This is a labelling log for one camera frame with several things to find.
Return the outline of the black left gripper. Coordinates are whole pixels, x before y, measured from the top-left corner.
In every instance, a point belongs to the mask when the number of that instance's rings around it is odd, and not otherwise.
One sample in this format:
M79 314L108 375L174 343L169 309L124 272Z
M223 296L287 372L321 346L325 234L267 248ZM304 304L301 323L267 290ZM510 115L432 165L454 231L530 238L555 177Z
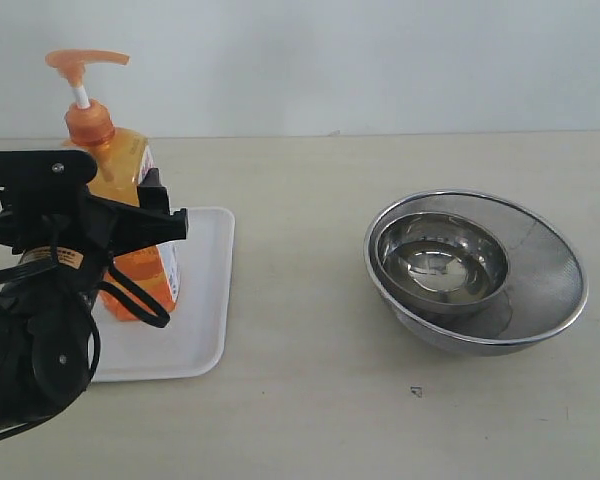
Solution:
M19 254L57 242L121 255L187 238L188 211L170 212L157 167L146 172L136 192L140 207L93 195L85 187L0 188L0 245Z

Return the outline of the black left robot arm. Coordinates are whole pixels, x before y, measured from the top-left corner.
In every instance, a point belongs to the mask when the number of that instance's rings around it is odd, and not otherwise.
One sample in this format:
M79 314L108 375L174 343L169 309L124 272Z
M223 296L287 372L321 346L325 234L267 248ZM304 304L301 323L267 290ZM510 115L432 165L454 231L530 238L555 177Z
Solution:
M56 174L42 188L0 187L0 244L19 256L0 270L0 441L66 410L97 370L101 338L92 310L106 292L142 322L170 320L125 275L116 257L186 236L157 169L136 206L91 194L83 174Z

